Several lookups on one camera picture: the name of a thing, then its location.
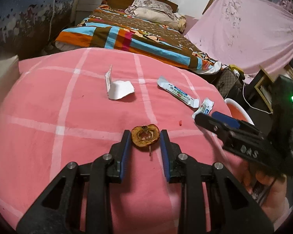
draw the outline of white cable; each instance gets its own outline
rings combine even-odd
[[[245,86],[245,82],[243,81],[243,90],[242,90],[243,98],[244,98],[245,102],[246,102],[250,107],[252,107],[252,106],[246,101],[246,99],[245,99],[245,97],[244,97],[244,86]],[[261,112],[265,112],[265,113],[267,113],[267,114],[272,114],[272,113],[269,113],[269,112],[267,112],[267,111],[257,109],[257,108],[255,108],[255,107],[252,107],[252,108],[255,109],[255,110],[261,111]]]
[[[53,18],[54,18],[54,14],[55,14],[55,0],[53,0],[53,11],[52,11],[51,19],[50,19],[49,38],[48,38],[48,42],[50,41],[50,37],[51,37],[52,20],[53,20]]]

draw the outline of white paper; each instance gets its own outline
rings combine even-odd
[[[214,102],[211,101],[208,97],[204,99],[202,105],[196,110],[194,114],[192,114],[192,118],[195,119],[195,116],[199,113],[209,114],[214,106]]]
[[[115,81],[112,82],[112,66],[109,71],[105,74],[105,81],[106,81],[106,89],[107,95],[109,99],[117,100],[121,99],[130,93],[135,92],[135,88],[131,84],[130,81]]]
[[[170,94],[175,96],[177,99],[185,103],[186,105],[191,106],[192,108],[198,108],[200,105],[199,99],[194,99],[189,96],[187,93],[177,88],[173,84],[169,83],[163,76],[157,80],[159,87],[163,88],[165,91],[168,91]]]

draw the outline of white chair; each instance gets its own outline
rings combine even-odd
[[[225,103],[227,104],[231,116],[235,119],[244,120],[248,123],[254,125],[254,122],[252,121],[251,117],[247,114],[247,112],[239,105],[237,102],[235,102],[233,99],[226,98]]]

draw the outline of checkered handbag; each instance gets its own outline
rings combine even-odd
[[[228,92],[236,83],[236,81],[237,78],[234,73],[229,68],[226,68],[223,70],[222,75],[219,77],[218,82],[215,84],[215,87],[217,88],[221,96],[225,98]]]

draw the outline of metal bolt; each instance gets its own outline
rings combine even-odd
[[[224,168],[224,165],[222,163],[219,163],[219,162],[215,163],[214,166],[215,166],[215,168],[217,170],[221,170],[222,168]]]
[[[109,154],[109,153],[106,153],[106,154],[103,155],[103,159],[106,160],[106,161],[110,160],[111,158],[112,158],[112,155]]]
[[[181,153],[181,154],[178,155],[178,158],[179,158],[180,160],[186,160],[186,159],[188,158],[188,155],[185,154],[185,153]]]
[[[76,165],[77,164],[75,162],[70,162],[70,163],[67,164],[67,168],[74,169],[76,167]]]

